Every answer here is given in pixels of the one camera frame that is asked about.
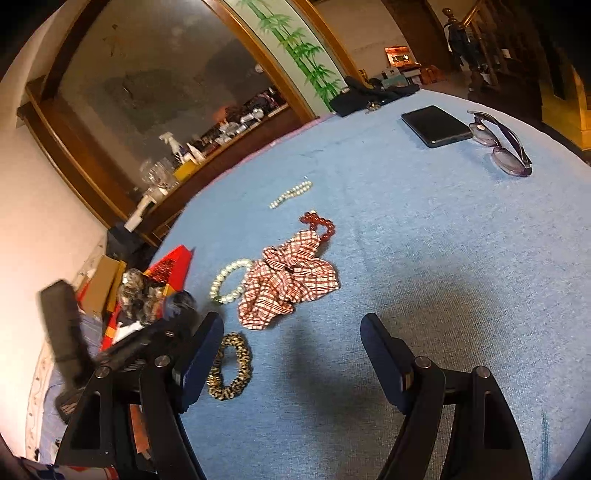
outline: smartphone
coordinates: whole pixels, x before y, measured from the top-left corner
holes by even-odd
[[[430,148],[472,138],[466,124],[435,105],[403,113],[402,120]]]

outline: purple eyeglasses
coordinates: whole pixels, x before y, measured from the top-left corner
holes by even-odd
[[[517,177],[530,176],[532,172],[531,160],[526,155],[517,135],[488,113],[473,112],[471,110],[468,110],[468,113],[474,114],[474,122],[468,125],[474,135],[474,140],[487,147],[493,147],[492,159],[495,164],[509,175],[515,175]],[[499,127],[503,135],[517,152],[518,157],[501,145],[501,142],[496,135],[482,123],[483,120],[491,122]]]

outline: doorway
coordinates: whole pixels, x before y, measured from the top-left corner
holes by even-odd
[[[394,18],[417,62],[452,70],[443,28],[427,0],[382,0]]]

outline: light blue tablecloth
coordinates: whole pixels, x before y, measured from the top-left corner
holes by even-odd
[[[427,148],[400,115],[431,104],[466,123],[468,109],[506,122],[533,175],[507,176],[473,140]],[[308,193],[268,208],[306,177]],[[213,278],[290,238],[312,209],[336,225],[321,254],[342,288],[265,331],[241,328],[236,303],[209,301]],[[361,345],[367,312],[443,368],[488,365],[536,480],[557,472],[591,418],[591,169],[507,115],[422,90],[369,115],[330,118],[200,192],[159,255],[178,244],[195,249],[186,289],[200,313],[219,311],[226,332],[242,331],[252,348],[242,396],[222,403],[204,392],[182,416],[210,480],[377,477],[402,416]],[[225,367],[227,381],[234,373]],[[451,419],[450,409],[442,438]],[[428,478],[446,447],[438,442]]]

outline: wall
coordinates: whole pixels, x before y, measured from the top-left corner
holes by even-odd
[[[84,207],[37,147],[27,127],[15,129],[16,108],[34,65],[46,62],[44,39],[54,14],[29,39],[0,82],[0,432],[16,455],[25,454],[25,419],[44,329],[37,291],[74,279],[105,228]],[[55,33],[58,43],[60,33]]]
[[[357,68],[370,77],[388,67],[384,47],[407,45],[381,0],[325,0],[314,6]]]

